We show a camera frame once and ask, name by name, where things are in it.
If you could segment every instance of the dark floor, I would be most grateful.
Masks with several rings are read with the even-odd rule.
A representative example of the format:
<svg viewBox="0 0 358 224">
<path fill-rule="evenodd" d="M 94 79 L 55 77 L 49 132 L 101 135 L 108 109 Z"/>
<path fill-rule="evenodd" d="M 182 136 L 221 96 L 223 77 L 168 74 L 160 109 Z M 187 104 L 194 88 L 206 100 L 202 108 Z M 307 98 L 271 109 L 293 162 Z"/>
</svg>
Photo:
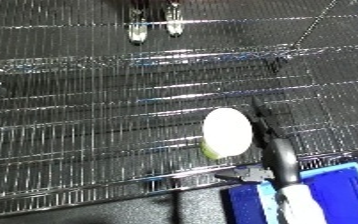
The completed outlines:
<svg viewBox="0 0 358 224">
<path fill-rule="evenodd" d="M 222 188 L 1 218 L 0 224 L 225 224 Z"/>
</svg>

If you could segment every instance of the shoe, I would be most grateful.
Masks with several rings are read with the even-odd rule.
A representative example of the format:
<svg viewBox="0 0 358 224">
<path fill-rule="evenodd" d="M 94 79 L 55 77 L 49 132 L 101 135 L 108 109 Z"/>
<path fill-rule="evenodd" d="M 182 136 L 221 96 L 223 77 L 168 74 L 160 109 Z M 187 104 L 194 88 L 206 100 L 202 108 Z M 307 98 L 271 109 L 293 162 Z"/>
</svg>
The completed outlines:
<svg viewBox="0 0 358 224">
<path fill-rule="evenodd" d="M 167 21 L 167 30 L 172 37 L 182 35 L 184 24 L 182 11 L 179 3 L 169 3 L 165 9 L 165 20 Z"/>
<path fill-rule="evenodd" d="M 147 38 L 147 24 L 143 10 L 131 8 L 128 36 L 131 43 L 140 45 Z"/>
</svg>

